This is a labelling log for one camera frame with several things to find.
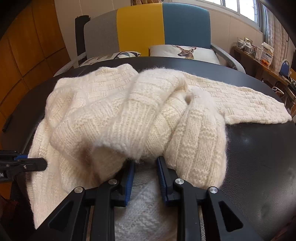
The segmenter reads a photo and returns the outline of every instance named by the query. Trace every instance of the black round table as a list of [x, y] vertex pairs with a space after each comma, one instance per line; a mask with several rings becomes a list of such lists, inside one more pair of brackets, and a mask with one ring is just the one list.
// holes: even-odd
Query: black round table
[[[167, 57], [123, 58], [71, 69], [38, 85], [23, 98], [12, 114], [3, 149], [28, 152], [33, 133], [44, 116], [46, 98], [58, 79], [85, 75], [102, 66], [130, 64], [137, 71], [149, 68], [181, 70], [235, 86], [250, 87], [278, 101], [263, 82], [239, 71], [201, 61]], [[227, 173], [221, 187], [266, 241], [286, 225], [296, 208], [296, 127], [285, 124], [241, 123], [227, 125]]]

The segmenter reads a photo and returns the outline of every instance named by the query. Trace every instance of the window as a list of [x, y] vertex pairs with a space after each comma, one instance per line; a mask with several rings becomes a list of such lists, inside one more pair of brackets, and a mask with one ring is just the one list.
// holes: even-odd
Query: window
[[224, 6], [258, 23], [256, 0], [204, 0]]

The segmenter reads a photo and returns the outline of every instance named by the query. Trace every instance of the black clamp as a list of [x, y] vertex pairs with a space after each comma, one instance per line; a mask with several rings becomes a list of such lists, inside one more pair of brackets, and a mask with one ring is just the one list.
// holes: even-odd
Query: black clamp
[[192, 186], [157, 158], [160, 190], [166, 206], [178, 207], [177, 241], [200, 241], [201, 207], [206, 241], [263, 241], [244, 216], [216, 187], [207, 190]]
[[[135, 163], [125, 166], [97, 188], [76, 187], [39, 226], [28, 241], [85, 241], [94, 206], [90, 241], [114, 241], [114, 207], [126, 207]], [[157, 158], [161, 195], [166, 206], [178, 207], [177, 241], [201, 241], [199, 206], [206, 241], [263, 241], [243, 215], [216, 187], [196, 188]]]
[[91, 206], [94, 213], [90, 241], [114, 241], [114, 207], [126, 207], [133, 185], [135, 163], [127, 161], [114, 178], [99, 187], [76, 187], [38, 227], [28, 241], [86, 240]]
[[27, 158], [17, 151], [0, 150], [0, 182], [13, 181], [21, 172], [44, 171], [47, 162], [43, 158]]

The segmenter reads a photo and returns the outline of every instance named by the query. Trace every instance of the deer head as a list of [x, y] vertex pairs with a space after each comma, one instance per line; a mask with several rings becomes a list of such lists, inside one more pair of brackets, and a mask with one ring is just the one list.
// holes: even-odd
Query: deer head
[[178, 53], [178, 56], [183, 56], [186, 59], [194, 59], [193, 51], [196, 50], [196, 47], [189, 47], [190, 48], [189, 50], [185, 50], [178, 45], [172, 45], [172, 46], [181, 50], [181, 53]]

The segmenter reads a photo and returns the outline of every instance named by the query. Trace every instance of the white knit fabric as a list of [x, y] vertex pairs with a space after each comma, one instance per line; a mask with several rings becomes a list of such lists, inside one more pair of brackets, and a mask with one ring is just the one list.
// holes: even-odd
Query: white knit fabric
[[226, 172], [225, 124], [290, 120], [282, 103], [260, 92], [176, 70], [138, 74], [124, 64], [60, 79], [29, 153], [48, 162], [27, 179], [35, 226], [76, 186], [98, 186], [130, 157], [145, 168], [137, 167], [131, 201], [116, 213], [116, 240], [170, 240], [175, 212], [163, 207], [156, 171], [147, 165], [164, 155], [179, 177], [219, 187]]

